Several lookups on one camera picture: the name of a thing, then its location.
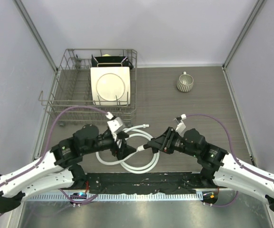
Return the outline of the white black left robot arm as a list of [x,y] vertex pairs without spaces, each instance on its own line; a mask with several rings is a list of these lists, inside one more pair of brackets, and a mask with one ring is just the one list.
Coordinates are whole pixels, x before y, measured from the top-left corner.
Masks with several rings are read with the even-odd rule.
[[119,160],[137,150],[127,144],[129,135],[123,129],[108,128],[99,133],[97,126],[87,124],[72,137],[61,140],[39,159],[8,174],[0,174],[0,214],[17,208],[32,195],[59,188],[80,188],[84,171],[78,165],[83,156],[110,150]]

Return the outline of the black elbow hose fitting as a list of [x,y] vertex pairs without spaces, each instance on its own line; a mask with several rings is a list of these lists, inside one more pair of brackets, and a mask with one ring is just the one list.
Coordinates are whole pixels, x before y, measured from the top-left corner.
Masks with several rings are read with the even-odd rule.
[[152,148],[152,145],[150,143],[147,143],[147,144],[143,145],[143,148],[144,149],[149,149],[149,148]]

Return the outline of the grey ribbed ceramic mug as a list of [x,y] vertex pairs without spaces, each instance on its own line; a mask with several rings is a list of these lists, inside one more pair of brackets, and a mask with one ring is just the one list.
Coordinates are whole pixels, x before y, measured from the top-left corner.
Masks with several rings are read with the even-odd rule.
[[183,72],[182,75],[179,76],[176,87],[180,92],[190,92],[194,86],[194,78],[187,74],[187,72]]

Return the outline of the black square dish in rack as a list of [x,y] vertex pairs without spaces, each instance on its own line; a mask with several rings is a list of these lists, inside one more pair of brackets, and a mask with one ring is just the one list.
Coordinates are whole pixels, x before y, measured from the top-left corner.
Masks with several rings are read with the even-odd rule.
[[91,58],[92,67],[128,67],[134,68],[127,56],[100,56]]

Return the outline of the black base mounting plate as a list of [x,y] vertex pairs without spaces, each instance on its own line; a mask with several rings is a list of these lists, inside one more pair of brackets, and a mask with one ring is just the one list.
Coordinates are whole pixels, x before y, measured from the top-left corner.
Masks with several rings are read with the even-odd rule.
[[190,194],[217,186],[194,172],[88,173],[64,190],[88,190],[92,194]]

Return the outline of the white square plate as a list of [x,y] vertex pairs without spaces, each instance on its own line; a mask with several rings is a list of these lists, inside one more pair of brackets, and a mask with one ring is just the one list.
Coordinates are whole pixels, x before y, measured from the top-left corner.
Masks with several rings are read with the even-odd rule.
[[92,67],[90,80],[95,105],[124,106],[131,103],[130,69],[127,66]]

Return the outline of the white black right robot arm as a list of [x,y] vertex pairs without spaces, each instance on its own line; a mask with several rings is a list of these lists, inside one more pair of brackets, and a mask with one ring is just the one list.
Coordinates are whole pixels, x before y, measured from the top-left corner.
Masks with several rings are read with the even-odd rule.
[[233,153],[210,144],[196,129],[180,136],[172,127],[145,145],[153,152],[174,151],[192,156],[202,166],[201,176],[209,184],[231,188],[267,204],[274,212],[274,174],[250,165]]

